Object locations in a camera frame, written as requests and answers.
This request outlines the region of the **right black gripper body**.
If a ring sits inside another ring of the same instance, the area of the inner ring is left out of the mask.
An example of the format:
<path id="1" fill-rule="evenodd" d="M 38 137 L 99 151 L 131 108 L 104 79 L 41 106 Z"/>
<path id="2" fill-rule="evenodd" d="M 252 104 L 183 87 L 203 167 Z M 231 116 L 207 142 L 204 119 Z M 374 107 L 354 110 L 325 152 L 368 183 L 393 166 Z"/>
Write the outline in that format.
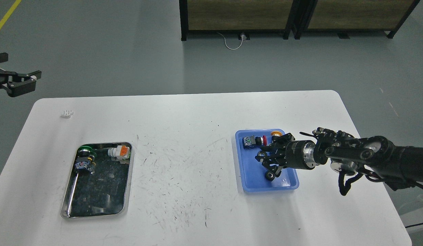
<path id="1" fill-rule="evenodd" d="M 314 159 L 315 143 L 311 140 L 292 141 L 283 154 L 286 167 L 293 169 L 312 170 L 317 163 Z"/>

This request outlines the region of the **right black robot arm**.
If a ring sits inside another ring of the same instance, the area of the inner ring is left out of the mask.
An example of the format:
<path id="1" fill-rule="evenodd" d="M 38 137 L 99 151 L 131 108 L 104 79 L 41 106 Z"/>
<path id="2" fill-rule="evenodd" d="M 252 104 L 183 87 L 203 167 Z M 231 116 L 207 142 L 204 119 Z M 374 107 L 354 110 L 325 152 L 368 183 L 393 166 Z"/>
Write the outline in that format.
<path id="1" fill-rule="evenodd" d="M 348 194 L 352 184 L 362 177 L 373 183 L 385 183 L 393 191 L 418 187 L 423 190 L 423 148 L 396 146 L 383 136 L 356 138 L 344 131 L 316 128 L 311 140 L 296 140 L 291 133 L 271 132 L 254 137 L 260 148 L 255 159 L 266 168 L 265 178 L 273 181 L 285 168 L 313 170 L 331 161 L 338 173 L 341 195 Z"/>

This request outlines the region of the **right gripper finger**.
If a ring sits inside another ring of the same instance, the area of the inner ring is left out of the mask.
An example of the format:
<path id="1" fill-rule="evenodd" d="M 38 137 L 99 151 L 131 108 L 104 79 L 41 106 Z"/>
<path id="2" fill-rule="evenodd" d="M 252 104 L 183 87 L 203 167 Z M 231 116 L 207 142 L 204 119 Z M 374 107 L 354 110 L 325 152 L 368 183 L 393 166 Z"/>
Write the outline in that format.
<path id="1" fill-rule="evenodd" d="M 255 159 L 266 168 L 266 172 L 274 173 L 275 178 L 279 177 L 282 170 L 287 168 L 283 154 L 257 154 Z"/>
<path id="2" fill-rule="evenodd" d="M 296 139 L 291 133 L 282 136 L 273 135 L 271 143 L 260 147 L 257 154 L 286 154 L 287 146 L 294 140 Z"/>

